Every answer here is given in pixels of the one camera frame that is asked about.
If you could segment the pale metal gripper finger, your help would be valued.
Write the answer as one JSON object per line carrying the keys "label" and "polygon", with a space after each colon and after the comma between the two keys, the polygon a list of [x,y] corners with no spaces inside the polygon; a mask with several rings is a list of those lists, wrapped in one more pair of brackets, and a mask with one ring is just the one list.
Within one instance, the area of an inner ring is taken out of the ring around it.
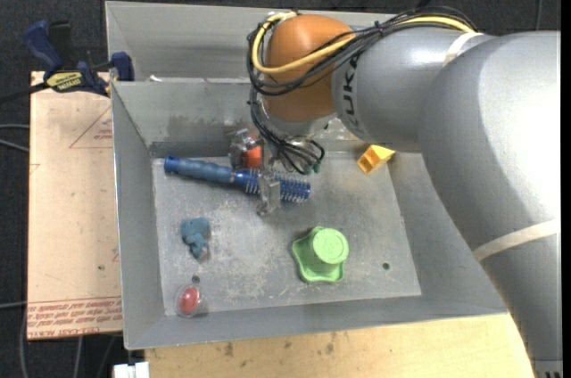
{"label": "pale metal gripper finger", "polygon": [[230,135],[228,157],[233,168],[241,168],[243,166],[243,157],[251,142],[252,139],[248,128],[239,129]]}
{"label": "pale metal gripper finger", "polygon": [[271,176],[261,176],[258,185],[260,202],[257,212],[265,216],[281,206],[280,182]]}

